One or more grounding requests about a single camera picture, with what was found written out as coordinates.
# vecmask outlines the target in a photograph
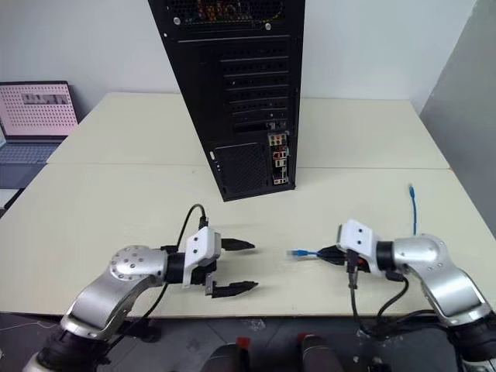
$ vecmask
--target computer tower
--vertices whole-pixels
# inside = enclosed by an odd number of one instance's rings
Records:
[[[295,188],[305,0],[149,0],[225,201]]]

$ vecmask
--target floor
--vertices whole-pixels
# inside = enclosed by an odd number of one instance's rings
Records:
[[[299,333],[325,337],[345,371],[349,372],[366,371],[367,362],[374,357],[389,363],[393,371],[456,370],[453,348],[445,334],[434,329],[381,343],[357,336],[353,320],[338,317],[161,319],[153,320],[152,325],[162,329],[163,335],[158,342],[144,343],[126,338],[109,354],[112,364],[99,367],[98,371],[200,371],[215,348],[236,341],[238,336],[246,336],[252,340],[253,372],[297,372],[296,339]],[[42,326],[20,315],[0,314],[1,371],[21,370],[40,350],[53,331]]]

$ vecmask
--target laptop keyboard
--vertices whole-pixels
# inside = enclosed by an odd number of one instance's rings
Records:
[[[44,164],[58,145],[12,145],[0,148],[0,164]]]

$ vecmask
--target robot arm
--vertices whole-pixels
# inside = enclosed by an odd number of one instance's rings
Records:
[[[34,355],[24,371],[94,370],[108,363],[108,342],[123,324],[136,299],[148,288],[165,284],[205,285],[213,298],[234,296],[257,283],[244,281],[217,287],[213,275],[221,247],[227,250],[254,248],[235,239],[221,239],[204,226],[188,238],[186,250],[127,246],[117,252],[100,277],[76,298],[60,321],[60,329]]]
[[[414,274],[466,369],[496,371],[496,317],[476,284],[452,262],[442,240],[422,234],[382,241],[350,220],[340,226],[337,246],[357,252],[374,275]]]

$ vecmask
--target white wall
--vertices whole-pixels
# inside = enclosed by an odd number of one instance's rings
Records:
[[[306,0],[302,94],[410,98],[420,112],[475,0]],[[146,0],[0,0],[0,79],[178,91]]]

